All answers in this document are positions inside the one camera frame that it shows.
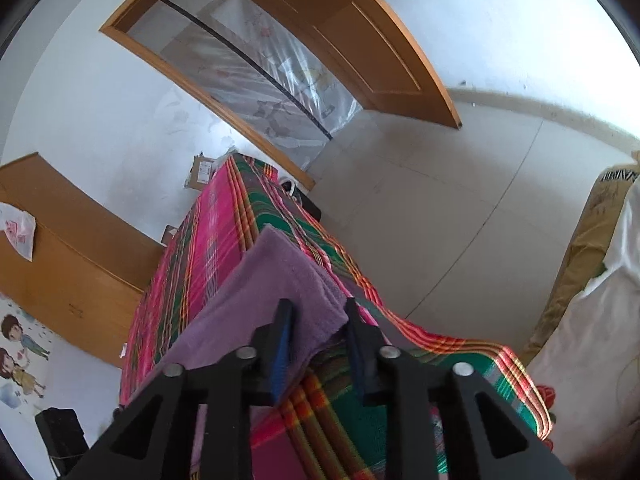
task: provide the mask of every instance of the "white cloth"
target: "white cloth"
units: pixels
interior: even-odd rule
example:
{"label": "white cloth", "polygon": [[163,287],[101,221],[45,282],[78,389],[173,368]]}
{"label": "white cloth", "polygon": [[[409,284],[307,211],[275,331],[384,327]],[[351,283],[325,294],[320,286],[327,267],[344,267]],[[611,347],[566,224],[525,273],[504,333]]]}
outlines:
{"label": "white cloth", "polygon": [[527,367],[536,384],[556,391],[549,438],[567,465],[640,415],[640,178],[604,264]]}

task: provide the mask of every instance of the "tiled floor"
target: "tiled floor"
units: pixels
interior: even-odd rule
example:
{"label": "tiled floor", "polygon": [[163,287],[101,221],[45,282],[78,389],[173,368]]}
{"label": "tiled floor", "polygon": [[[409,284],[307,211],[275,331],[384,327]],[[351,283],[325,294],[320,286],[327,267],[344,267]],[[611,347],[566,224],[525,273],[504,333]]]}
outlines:
{"label": "tiled floor", "polygon": [[597,175],[633,160],[540,118],[456,106],[460,131],[361,112],[309,169],[310,197],[386,306],[517,351]]}

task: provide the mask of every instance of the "plastic sheet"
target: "plastic sheet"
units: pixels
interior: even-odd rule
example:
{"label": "plastic sheet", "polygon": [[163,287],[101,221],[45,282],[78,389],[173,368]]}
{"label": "plastic sheet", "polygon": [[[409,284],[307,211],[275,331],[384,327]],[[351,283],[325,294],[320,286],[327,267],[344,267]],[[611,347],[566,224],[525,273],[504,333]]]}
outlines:
{"label": "plastic sheet", "polygon": [[20,256],[31,261],[33,256],[33,237],[36,232],[36,219],[26,211],[0,202],[0,231]]}
{"label": "plastic sheet", "polygon": [[250,0],[161,0],[129,31],[303,170],[361,107]]}

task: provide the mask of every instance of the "white plastic bag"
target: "white plastic bag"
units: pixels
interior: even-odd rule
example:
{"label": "white plastic bag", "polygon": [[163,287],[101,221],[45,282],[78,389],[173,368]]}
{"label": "white plastic bag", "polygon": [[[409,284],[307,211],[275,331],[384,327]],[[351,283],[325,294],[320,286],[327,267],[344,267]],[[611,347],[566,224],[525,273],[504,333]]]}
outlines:
{"label": "white plastic bag", "polygon": [[36,219],[25,211],[0,202],[0,231],[4,231],[9,243],[24,259],[33,256],[33,235]]}

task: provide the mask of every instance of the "door panel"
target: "door panel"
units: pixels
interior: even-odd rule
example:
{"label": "door panel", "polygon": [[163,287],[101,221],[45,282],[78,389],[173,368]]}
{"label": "door panel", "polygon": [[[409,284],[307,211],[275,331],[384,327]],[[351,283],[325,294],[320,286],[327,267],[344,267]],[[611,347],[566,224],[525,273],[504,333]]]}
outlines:
{"label": "door panel", "polygon": [[288,28],[363,107],[461,125],[435,70],[384,0],[253,0]]}

